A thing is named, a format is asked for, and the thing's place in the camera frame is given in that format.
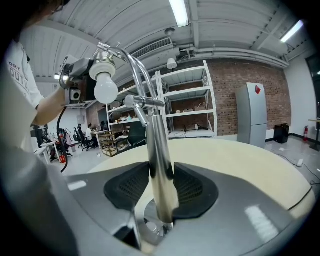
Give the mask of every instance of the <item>ceiling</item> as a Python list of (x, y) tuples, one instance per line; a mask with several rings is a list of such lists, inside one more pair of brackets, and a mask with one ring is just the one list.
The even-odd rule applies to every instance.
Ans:
[[(280, 38), (298, 21), (277, 0), (185, 0), (190, 25), (177, 27), (169, 0), (71, 0), (55, 13), (21, 34), (31, 59), (35, 79), (53, 83), (66, 55), (90, 58), (98, 42), (132, 53), (168, 37), (174, 46), (198, 49), (224, 47), (254, 50), (276, 58), (291, 59), (311, 47), (304, 28), (286, 43)], [(154, 54), (149, 62), (161, 66), (173, 53)], [(126, 64), (116, 62), (117, 69)], [(117, 72), (115, 81), (129, 76)]]

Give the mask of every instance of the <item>light bulb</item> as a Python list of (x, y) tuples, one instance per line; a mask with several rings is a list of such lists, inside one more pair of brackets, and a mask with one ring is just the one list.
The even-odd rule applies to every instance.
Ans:
[(111, 104), (118, 96), (118, 87), (111, 80), (109, 73), (100, 73), (96, 77), (94, 96), (102, 104)]

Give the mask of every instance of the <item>air conditioner vent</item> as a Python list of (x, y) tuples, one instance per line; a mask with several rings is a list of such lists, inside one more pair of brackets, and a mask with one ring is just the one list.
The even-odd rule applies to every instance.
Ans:
[(148, 53), (151, 53), (155, 50), (158, 50), (158, 49), (161, 49), (161, 48), (167, 47), (167, 46), (173, 46), (173, 43), (172, 43), (172, 40), (170, 37), (153, 42), (153, 43), (141, 48), (140, 50), (137, 50), (136, 52), (132, 53), (131, 55), (136, 58), (140, 58)]

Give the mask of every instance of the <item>fluorescent light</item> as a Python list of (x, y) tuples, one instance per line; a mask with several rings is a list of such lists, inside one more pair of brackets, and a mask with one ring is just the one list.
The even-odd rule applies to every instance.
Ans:
[(299, 29), (301, 29), (303, 25), (304, 25), (304, 23), (302, 22), (302, 20), (299, 20), (293, 26), (293, 28), (291, 28), (290, 31), (288, 33), (286, 33), (286, 35), (284, 37), (282, 37), (281, 42), (285, 43), (286, 41), (288, 41), (288, 39), (290, 39)]
[[(55, 79), (55, 80), (59, 80), (59, 79), (60, 79), (60, 75), (59, 75), (59, 74), (54, 74), (54, 79)], [(67, 79), (68, 79), (68, 76), (65, 75), (65, 76), (63, 77), (63, 81), (67, 81)]]
[(189, 25), (187, 9), (184, 0), (169, 0), (179, 28)]

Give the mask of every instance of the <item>metal arm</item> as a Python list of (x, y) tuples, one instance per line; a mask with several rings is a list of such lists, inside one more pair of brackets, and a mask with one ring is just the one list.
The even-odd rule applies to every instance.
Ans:
[[(118, 47), (110, 47), (103, 43), (99, 43), (97, 47), (108, 54), (125, 60), (131, 68), (139, 96), (126, 96), (125, 105), (134, 109), (142, 125), (146, 127), (150, 176), (157, 214), (162, 222), (172, 223), (173, 210), (179, 206), (179, 202), (177, 190), (174, 186), (174, 172), (165, 127), (159, 112), (165, 104), (158, 100), (149, 73), (139, 60)], [(147, 97), (140, 72), (145, 78), (151, 97)], [(149, 110), (149, 117), (146, 116), (143, 109)]]

